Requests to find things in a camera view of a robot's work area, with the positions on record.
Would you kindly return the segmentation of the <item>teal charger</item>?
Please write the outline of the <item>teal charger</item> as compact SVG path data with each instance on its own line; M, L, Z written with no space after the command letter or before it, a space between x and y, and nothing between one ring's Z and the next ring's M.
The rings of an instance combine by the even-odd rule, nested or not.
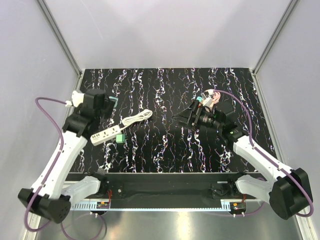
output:
M114 102L113 108L115 109L118 104L118 98L114 96L109 96L110 101Z

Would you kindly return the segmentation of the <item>teal USB charger plug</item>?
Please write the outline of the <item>teal USB charger plug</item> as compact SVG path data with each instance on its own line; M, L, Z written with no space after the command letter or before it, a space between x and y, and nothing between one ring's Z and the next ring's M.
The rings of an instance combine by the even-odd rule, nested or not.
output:
M196 100L197 101L199 101L200 103L203 101L203 98L202 97L200 97L200 96L198 96L197 98L196 98Z

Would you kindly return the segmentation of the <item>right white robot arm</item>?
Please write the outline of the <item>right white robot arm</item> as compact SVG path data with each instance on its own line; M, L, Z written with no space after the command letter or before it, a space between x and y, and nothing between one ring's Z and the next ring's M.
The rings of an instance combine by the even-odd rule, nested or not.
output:
M209 108L196 99L172 118L190 128L216 130L217 136L227 148L248 161L264 177L264 180L259 180L249 174L242 174L227 185L230 197L236 199L245 194L260 199L284 220L294 215L301 216L300 212L305 208L309 208L307 217L313 214L308 174L302 168L293 169L278 161L254 142L235 122L234 108L230 103L219 102Z

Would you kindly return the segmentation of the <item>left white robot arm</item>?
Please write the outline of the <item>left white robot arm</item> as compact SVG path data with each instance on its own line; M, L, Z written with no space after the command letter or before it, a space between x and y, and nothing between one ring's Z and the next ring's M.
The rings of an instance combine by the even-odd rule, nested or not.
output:
M74 108L63 127L59 127L47 112L44 113L56 127L59 142L37 180L30 188L22 188L18 193L18 199L26 208L25 221L28 214L33 213L59 224L71 207L86 197L103 198L108 193L108 180L99 173L87 173L69 187L64 187L64 183L77 156L90 137L97 133L100 120L110 118L117 103L118 99L103 89L75 90L70 100L61 102Z

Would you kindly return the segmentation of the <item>green plug adapter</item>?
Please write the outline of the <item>green plug adapter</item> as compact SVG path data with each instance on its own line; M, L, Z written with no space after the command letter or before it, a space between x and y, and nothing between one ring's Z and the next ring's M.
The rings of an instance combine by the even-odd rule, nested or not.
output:
M115 141L117 144L124 144L126 142L126 135L125 134L116 135Z

